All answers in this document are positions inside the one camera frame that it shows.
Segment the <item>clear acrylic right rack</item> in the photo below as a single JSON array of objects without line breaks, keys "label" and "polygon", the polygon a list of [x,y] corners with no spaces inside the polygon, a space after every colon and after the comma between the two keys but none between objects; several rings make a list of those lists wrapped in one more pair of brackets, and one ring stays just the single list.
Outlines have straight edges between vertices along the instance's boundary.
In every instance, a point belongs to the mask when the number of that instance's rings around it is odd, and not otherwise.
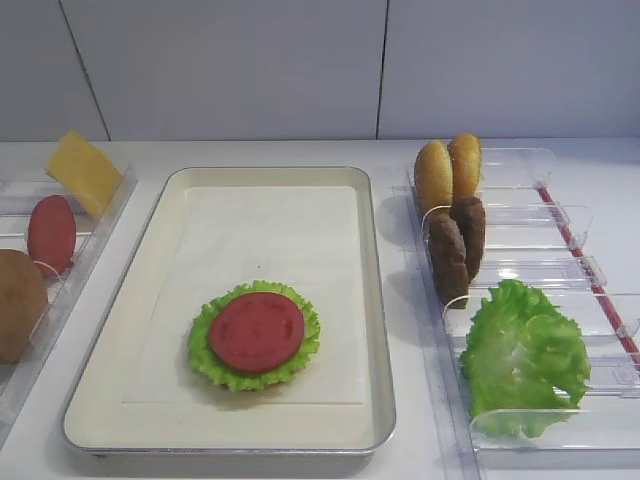
[{"label": "clear acrylic right rack", "polygon": [[[639,464],[639,297],[607,287],[584,251],[592,215],[554,201],[553,154],[490,148],[477,194],[486,212],[485,250],[465,296],[443,303],[435,292],[428,225],[414,179],[406,200],[427,305],[419,328],[442,460],[450,479],[486,479],[497,469],[628,469]],[[471,415],[459,357],[473,315],[501,281],[540,289],[583,335],[591,378],[575,410],[499,409]]]}]

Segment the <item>brown bun half left rack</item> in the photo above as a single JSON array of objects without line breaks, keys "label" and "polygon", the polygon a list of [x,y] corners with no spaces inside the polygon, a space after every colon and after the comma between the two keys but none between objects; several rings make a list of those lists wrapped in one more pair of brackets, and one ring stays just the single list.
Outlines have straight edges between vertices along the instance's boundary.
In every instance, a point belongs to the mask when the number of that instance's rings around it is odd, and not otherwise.
[{"label": "brown bun half left rack", "polygon": [[17,363],[48,306],[47,287],[29,256],[1,250],[1,363]]}]

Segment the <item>brown meat patty rear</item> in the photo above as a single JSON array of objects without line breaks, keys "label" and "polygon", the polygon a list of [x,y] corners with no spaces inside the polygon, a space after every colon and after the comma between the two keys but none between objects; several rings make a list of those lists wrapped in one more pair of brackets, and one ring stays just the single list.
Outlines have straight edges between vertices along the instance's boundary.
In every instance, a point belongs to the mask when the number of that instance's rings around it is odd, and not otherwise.
[{"label": "brown meat patty rear", "polygon": [[479,270],[485,249],[486,212],[482,201],[468,196],[453,201],[450,216],[458,225],[466,248],[466,267],[469,280]]}]

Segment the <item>green lettuce leaf in rack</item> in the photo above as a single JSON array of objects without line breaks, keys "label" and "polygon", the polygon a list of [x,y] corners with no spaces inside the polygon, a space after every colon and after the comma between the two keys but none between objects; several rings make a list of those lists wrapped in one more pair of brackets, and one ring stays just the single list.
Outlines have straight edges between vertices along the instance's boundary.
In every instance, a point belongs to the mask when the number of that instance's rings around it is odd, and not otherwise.
[{"label": "green lettuce leaf in rack", "polygon": [[511,279],[481,301],[460,363],[469,414],[494,437],[541,436],[579,408],[591,379],[579,324],[542,290]]}]

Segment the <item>brown meat patty front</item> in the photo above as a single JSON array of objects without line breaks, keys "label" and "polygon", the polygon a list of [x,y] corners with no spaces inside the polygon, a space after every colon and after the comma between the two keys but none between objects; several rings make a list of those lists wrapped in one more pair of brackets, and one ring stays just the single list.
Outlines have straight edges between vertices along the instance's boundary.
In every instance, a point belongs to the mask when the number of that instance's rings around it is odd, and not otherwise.
[{"label": "brown meat patty front", "polygon": [[466,247],[458,225],[448,214],[432,218],[428,248],[433,267],[433,281],[443,304],[468,293],[469,276]]}]

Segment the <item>golden bun half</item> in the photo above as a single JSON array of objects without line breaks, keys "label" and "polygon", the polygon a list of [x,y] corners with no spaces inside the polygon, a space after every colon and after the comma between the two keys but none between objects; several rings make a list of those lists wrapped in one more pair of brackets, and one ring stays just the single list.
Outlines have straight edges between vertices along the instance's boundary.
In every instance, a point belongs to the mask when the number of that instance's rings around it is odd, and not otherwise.
[{"label": "golden bun half", "polygon": [[453,173],[444,143],[433,140],[424,145],[414,164],[414,187],[421,212],[451,204]]},{"label": "golden bun half", "polygon": [[447,145],[453,175],[453,198],[474,196],[481,176],[481,140],[471,134],[456,136]]}]

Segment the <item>clear acrylic rack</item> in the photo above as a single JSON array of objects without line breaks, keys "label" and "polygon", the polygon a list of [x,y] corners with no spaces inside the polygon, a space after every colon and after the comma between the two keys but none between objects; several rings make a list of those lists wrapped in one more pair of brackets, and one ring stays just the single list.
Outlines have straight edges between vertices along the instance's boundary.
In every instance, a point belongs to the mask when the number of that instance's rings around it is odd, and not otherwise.
[{"label": "clear acrylic rack", "polygon": [[1,437],[5,438],[20,413],[59,333],[84,289],[119,217],[137,184],[131,166],[115,187],[105,213],[98,219],[87,213],[65,187],[43,175],[1,180],[1,246],[27,251],[27,231],[36,204],[50,195],[61,195],[70,204],[76,221],[76,247],[72,266],[59,277],[45,280],[49,306],[29,336],[29,344],[16,364],[1,366]]},{"label": "clear acrylic rack", "polygon": [[[427,305],[419,328],[442,460],[450,479],[486,479],[497,469],[628,469],[639,464],[639,297],[607,287],[584,251],[592,215],[554,201],[553,154],[490,148],[477,194],[486,212],[485,250],[465,296],[443,303],[435,292],[428,225],[414,179],[406,200]],[[591,378],[575,410],[499,409],[471,415],[459,357],[473,315],[501,281],[540,289],[583,335]]]}]

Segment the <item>golden bun half front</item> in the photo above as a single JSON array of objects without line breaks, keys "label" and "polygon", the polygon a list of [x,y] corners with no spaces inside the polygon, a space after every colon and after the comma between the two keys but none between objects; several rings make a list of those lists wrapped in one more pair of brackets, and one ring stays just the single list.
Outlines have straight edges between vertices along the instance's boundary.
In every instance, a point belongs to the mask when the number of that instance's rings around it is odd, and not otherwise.
[{"label": "golden bun half front", "polygon": [[414,164],[414,187],[421,212],[451,204],[453,173],[444,143],[433,140],[424,145]]}]

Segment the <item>red tomato slice on tray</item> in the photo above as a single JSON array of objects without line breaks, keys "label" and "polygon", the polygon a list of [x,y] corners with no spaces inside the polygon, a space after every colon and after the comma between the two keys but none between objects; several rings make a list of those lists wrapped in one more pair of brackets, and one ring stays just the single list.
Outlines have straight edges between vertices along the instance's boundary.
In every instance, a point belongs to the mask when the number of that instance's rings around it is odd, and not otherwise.
[{"label": "red tomato slice on tray", "polygon": [[214,318],[209,345],[227,366],[243,373],[271,371],[300,349],[301,309],[288,297],[253,292],[233,299]]}]

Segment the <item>brown meat patty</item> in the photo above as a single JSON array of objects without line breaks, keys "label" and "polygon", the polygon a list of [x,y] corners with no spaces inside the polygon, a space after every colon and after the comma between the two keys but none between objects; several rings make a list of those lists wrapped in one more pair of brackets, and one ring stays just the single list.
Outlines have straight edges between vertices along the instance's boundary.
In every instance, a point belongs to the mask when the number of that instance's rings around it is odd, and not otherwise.
[{"label": "brown meat patty", "polygon": [[432,218],[428,248],[433,267],[433,281],[443,304],[468,293],[469,276],[466,247],[458,225],[448,214]]},{"label": "brown meat patty", "polygon": [[468,196],[453,201],[450,216],[458,225],[466,248],[466,267],[469,280],[479,270],[485,249],[486,212],[482,201]]}]

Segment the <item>golden bun half rear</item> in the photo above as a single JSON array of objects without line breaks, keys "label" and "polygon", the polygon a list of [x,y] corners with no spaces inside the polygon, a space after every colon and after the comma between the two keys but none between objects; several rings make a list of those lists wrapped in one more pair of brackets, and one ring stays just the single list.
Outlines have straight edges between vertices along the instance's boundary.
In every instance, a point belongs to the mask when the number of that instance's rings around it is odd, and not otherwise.
[{"label": "golden bun half rear", "polygon": [[447,145],[453,175],[453,198],[474,196],[481,176],[481,140],[471,134],[456,136]]}]

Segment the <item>clear acrylic left rack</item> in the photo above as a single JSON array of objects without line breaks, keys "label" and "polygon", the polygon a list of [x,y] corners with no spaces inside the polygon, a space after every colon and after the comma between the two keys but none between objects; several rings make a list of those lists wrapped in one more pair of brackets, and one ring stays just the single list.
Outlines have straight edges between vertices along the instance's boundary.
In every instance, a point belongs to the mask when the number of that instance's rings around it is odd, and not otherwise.
[{"label": "clear acrylic left rack", "polygon": [[1,437],[5,438],[20,413],[59,333],[84,289],[119,217],[137,184],[131,166],[115,187],[105,213],[98,219],[87,213],[65,187],[43,175],[1,180],[1,246],[27,251],[27,231],[36,204],[50,195],[61,195],[70,204],[76,221],[76,247],[72,266],[59,277],[45,280],[49,306],[29,336],[29,344],[16,364],[1,366]]}]

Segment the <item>green lettuce leaf on tray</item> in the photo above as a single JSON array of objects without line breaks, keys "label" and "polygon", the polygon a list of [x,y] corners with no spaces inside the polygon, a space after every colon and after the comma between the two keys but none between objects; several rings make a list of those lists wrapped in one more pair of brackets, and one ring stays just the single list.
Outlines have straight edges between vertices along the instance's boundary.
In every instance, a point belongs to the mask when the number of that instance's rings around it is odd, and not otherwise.
[{"label": "green lettuce leaf on tray", "polygon": [[[305,333],[300,349],[279,367],[258,374],[239,372],[222,362],[209,345],[209,330],[217,314],[233,299],[253,292],[272,292],[291,299],[302,311]],[[194,318],[188,340],[188,359],[191,368],[206,377],[212,384],[224,386],[232,392],[261,391],[272,385],[288,383],[304,369],[320,345],[321,324],[311,302],[292,287],[279,282],[255,280],[241,284],[223,296],[201,307]]]}]

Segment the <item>cream metal baking tray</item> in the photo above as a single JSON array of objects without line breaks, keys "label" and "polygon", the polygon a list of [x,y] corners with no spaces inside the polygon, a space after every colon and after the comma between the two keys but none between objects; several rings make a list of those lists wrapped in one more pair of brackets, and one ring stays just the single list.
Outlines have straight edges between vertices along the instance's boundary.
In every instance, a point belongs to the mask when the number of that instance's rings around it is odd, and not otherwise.
[{"label": "cream metal baking tray", "polygon": [[[320,345],[292,381],[232,392],[194,371],[201,307],[279,282]],[[171,174],[74,387],[68,441],[96,453],[366,455],[396,423],[368,175],[354,167]]]}]

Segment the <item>yellow cheese slice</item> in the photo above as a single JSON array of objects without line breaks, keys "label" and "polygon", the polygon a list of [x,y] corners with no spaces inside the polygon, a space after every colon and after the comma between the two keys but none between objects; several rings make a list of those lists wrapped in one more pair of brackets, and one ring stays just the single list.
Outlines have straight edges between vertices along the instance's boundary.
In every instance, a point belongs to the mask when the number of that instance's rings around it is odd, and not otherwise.
[{"label": "yellow cheese slice", "polygon": [[107,155],[74,130],[59,140],[45,172],[95,219],[104,214],[122,179]]}]

